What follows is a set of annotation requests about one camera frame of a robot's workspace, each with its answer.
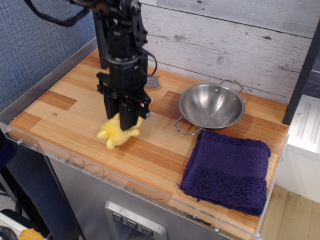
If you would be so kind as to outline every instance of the purple towel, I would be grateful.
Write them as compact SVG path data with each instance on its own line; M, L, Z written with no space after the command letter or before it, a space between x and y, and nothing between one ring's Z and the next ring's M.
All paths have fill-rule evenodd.
M179 187L198 200L260 216L267 201L270 156L260 140L203 131Z

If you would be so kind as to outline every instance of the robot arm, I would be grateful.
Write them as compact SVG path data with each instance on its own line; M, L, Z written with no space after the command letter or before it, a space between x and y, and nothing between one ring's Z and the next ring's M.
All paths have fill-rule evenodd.
M24 1L37 16L66 27L74 25L88 13L88 9L93 11L96 24L102 29L102 34L96 34L97 40L104 38L101 42L105 43L107 49L105 57L110 74L97 74L97 89L104 95L108 119L119 113L120 127L125 131L137 124L139 116L144 119L150 117L151 99L144 86L148 76L148 55L155 57L143 49L148 42L148 32L143 26L141 3L138 0L67 0L84 7L83 11L70 18L73 24L70 24L70 19L60 21L38 12L30 0Z

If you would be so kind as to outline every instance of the stainless steel pan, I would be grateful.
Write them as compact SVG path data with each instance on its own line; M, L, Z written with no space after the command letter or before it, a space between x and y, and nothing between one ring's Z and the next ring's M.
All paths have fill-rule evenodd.
M238 92L223 86L224 82L237 83ZM239 93L244 87L235 80L224 80L220 84L204 83L192 86L179 99L182 114L174 125L181 134L196 135L203 129L221 129L238 122L245 113L245 102ZM181 131L178 123L183 119L201 127L195 133Z

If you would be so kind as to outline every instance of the silver button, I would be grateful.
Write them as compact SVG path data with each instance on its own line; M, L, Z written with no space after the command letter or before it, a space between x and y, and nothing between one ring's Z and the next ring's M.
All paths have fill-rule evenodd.
M133 229L138 229L138 224L132 220L127 219L126 224Z
M141 226L141 230L142 230L142 233L149 236L149 237L152 237L153 236L153 232L151 229L149 228L146 228L145 226Z
M112 213L112 216L113 216L113 219L115 219L116 221L118 221L118 222L123 222L124 220L122 219L122 216L121 215L119 215L118 213L115 213L115 212L113 212Z

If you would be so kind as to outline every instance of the white wood panel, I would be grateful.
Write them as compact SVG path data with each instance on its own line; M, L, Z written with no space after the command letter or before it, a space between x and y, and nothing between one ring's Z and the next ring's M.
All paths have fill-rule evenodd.
M157 3L158 0L139 0L139 2L142 3L142 4L147 4L147 5L152 5L152 6L157 6L158 5L158 3Z
M311 39L146 5L146 49L160 63L289 99Z
M158 0L158 7L312 38L319 0Z

